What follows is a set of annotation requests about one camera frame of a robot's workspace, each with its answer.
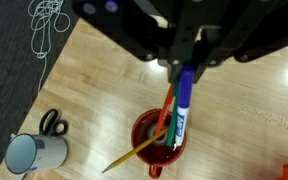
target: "marker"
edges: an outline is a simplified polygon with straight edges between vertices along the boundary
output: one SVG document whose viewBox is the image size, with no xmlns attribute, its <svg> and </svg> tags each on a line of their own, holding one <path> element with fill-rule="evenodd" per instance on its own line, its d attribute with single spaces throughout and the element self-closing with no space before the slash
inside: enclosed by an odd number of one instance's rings
<svg viewBox="0 0 288 180">
<path fill-rule="evenodd" d="M 184 139 L 188 110 L 191 101 L 191 93 L 193 87 L 194 69 L 190 66 L 184 66 L 180 77 L 180 87 L 178 92 L 177 106 L 177 123 L 175 143 L 181 146 Z"/>
</svg>

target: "pencil tip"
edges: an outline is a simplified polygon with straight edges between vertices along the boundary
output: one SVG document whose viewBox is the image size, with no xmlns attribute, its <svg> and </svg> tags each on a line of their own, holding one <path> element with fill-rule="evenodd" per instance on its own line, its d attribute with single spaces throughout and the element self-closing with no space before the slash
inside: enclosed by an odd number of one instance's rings
<svg viewBox="0 0 288 180">
<path fill-rule="evenodd" d="M 110 170 L 112 168 L 113 168 L 112 165 L 109 165 L 106 169 L 104 169 L 104 171 L 102 173 L 105 173 L 106 171 L 108 171 L 108 170 Z"/>
</svg>

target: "white cable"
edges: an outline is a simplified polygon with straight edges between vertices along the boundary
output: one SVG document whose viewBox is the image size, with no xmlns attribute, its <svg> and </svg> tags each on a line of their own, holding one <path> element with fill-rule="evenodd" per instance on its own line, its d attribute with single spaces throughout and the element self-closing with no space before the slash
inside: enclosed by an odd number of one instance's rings
<svg viewBox="0 0 288 180">
<path fill-rule="evenodd" d="M 30 3 L 28 7 L 28 14 L 32 17 L 31 21 L 31 29 L 33 30 L 33 36 L 31 39 L 31 49 L 36 54 L 36 57 L 38 59 L 44 59 L 44 69 L 43 73 L 41 75 L 41 79 L 39 81 L 38 85 L 38 92 L 41 90 L 41 84 L 44 78 L 44 74 L 47 67 L 47 59 L 46 56 L 51 51 L 52 43 L 51 43 L 51 20 L 53 15 L 55 16 L 53 28 L 61 33 L 68 30 L 68 28 L 71 26 L 71 20 L 69 16 L 65 13 L 61 13 L 61 8 L 63 5 L 63 0 L 43 0 L 42 2 L 38 3 L 34 13 L 31 13 L 31 6 L 33 4 L 34 0 Z M 68 20 L 68 25 L 65 29 L 59 30 L 56 27 L 56 22 L 58 20 L 59 16 L 65 16 Z M 38 31 L 42 31 L 42 38 L 41 38 L 41 46 L 39 49 L 34 48 L 34 42 L 35 42 L 35 35 Z M 44 40 L 45 38 L 48 39 L 48 48 L 45 50 L 45 44 Z"/>
</svg>

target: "scissors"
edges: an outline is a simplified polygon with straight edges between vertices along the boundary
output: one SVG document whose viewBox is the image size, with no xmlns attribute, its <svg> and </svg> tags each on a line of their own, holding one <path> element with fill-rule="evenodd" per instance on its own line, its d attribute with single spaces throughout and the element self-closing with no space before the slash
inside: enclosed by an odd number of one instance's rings
<svg viewBox="0 0 288 180">
<path fill-rule="evenodd" d="M 67 122 L 59 120 L 58 111 L 56 109 L 48 110 L 41 119 L 39 134 L 47 136 L 61 136 L 68 130 Z M 59 125 L 63 125 L 63 130 L 57 131 Z"/>
</svg>

